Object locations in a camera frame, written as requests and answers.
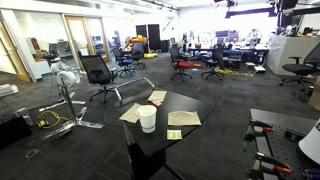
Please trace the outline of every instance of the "gray carpet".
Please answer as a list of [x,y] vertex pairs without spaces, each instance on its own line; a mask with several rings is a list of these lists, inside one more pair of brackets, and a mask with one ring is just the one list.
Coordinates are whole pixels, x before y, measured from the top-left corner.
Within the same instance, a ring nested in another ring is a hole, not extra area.
[[[182,82],[179,77],[170,80],[174,71],[170,66],[169,54],[159,54],[158,58],[142,60],[146,68],[137,67],[133,76],[123,75],[116,79],[120,84],[139,77],[149,78],[158,88],[180,93],[214,105],[213,113],[206,122],[192,134],[167,150],[167,161],[186,179],[245,179],[247,169],[253,165],[254,144],[249,152],[240,156],[242,137],[248,127],[250,108],[296,115],[311,119],[319,118],[319,111],[292,96],[298,90],[296,84],[280,87],[280,77],[270,70],[254,77],[241,75],[225,76],[223,81],[216,77],[209,80],[200,73],[208,70],[191,71],[193,79]],[[13,109],[39,107],[58,99],[56,81],[45,77],[39,83],[27,84],[13,75],[0,74],[0,84],[16,84],[19,93],[3,100]],[[124,90],[126,95],[139,93],[144,85],[134,85]],[[0,150],[0,179],[130,179],[125,136],[119,114],[113,104],[115,94],[109,94],[107,103],[102,96],[88,101],[98,87],[88,84],[82,78],[80,85],[70,89],[76,94],[73,99],[87,102],[86,121],[103,123],[101,130],[75,127],[70,136],[62,140],[51,140],[37,144],[39,134],[49,130],[34,127],[33,135]],[[76,105],[79,111],[82,106]],[[54,109],[59,115],[70,117],[65,106]],[[1,115],[10,112],[0,102]],[[37,109],[30,110],[36,119]],[[32,148],[43,154],[31,161],[24,159]],[[168,171],[161,169],[152,179],[175,179]]]

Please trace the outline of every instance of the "table top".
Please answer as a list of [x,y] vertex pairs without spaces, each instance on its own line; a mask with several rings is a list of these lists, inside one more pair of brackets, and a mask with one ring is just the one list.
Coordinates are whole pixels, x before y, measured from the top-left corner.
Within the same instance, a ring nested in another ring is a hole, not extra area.
[[[285,127],[287,129],[294,130],[296,132],[300,132],[303,134],[307,134],[317,122],[317,120],[313,120],[313,119],[290,116],[286,114],[274,113],[274,112],[263,111],[258,109],[250,109],[250,113],[251,113],[251,118],[254,120],[261,121],[273,126]],[[261,132],[262,128],[255,127],[254,130],[257,132]],[[256,145],[257,145],[258,152],[271,156],[272,150],[269,147],[269,143],[266,137],[264,136],[256,137]],[[265,162],[262,162],[261,164],[268,168],[274,167],[272,164],[265,163]],[[263,173],[263,177],[265,180],[279,179],[276,175],[268,174],[268,173]]]
[[[151,102],[147,102],[149,96],[137,98],[134,101],[119,105],[118,110],[121,113],[126,112],[134,103],[141,105],[151,105]],[[152,155],[155,152],[164,150],[176,142],[177,140],[167,140],[167,130],[181,130],[182,137],[186,137],[198,126],[168,126],[168,113],[172,111],[197,111],[201,122],[204,122],[213,109],[213,106],[209,103],[199,101],[181,94],[168,91],[164,102],[161,106],[157,107],[156,115],[156,129],[152,133],[144,133],[141,129],[140,121],[137,123],[130,123],[124,121],[125,126],[130,131],[135,142],[140,146],[145,155]]]

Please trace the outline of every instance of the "lamp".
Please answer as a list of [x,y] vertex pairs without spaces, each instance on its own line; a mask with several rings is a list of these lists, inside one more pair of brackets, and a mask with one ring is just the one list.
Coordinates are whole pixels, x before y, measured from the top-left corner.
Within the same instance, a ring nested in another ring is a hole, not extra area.
[[314,162],[320,164],[320,119],[312,130],[299,142],[302,152]]

